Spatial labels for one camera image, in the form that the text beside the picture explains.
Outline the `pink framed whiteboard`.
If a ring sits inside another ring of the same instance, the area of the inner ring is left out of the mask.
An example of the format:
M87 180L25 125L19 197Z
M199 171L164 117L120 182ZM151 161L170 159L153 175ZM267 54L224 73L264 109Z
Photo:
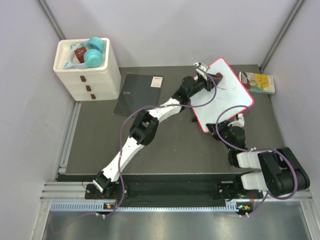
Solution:
M209 133L206 124L215 124L217 120L230 120L234 115L253 106L255 100L241 83L228 62L220 57L209 65L210 74L222 74L217 89L201 90L191 97L191 104L202 107L193 108L194 115L203 133Z

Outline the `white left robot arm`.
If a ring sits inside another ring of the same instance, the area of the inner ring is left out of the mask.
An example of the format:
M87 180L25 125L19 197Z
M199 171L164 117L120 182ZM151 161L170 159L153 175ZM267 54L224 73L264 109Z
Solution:
M159 106L147 105L134 112L136 117L129 129L126 142L119 141L119 153L93 180L97 194L102 198L109 198L114 191L112 184L119 179L121 171L133 156L153 141L159 124L186 108L200 108L211 103L215 98L214 96L209 101L199 105L192 105L191 97L198 96L202 90L207 92L216 90L222 79L223 75L219 72L216 74L197 73L197 79L186 76L183 78L179 89L165 103Z

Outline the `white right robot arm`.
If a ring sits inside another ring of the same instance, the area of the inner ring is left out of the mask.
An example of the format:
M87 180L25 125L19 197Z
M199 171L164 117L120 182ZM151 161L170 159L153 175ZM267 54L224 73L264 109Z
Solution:
M248 149L243 120L207 123L206 127L214 139L227 147L231 166L259 170L235 178L233 192L237 197L245 198L252 190L257 190L278 198L310 187L308 174L289 147L276 151Z

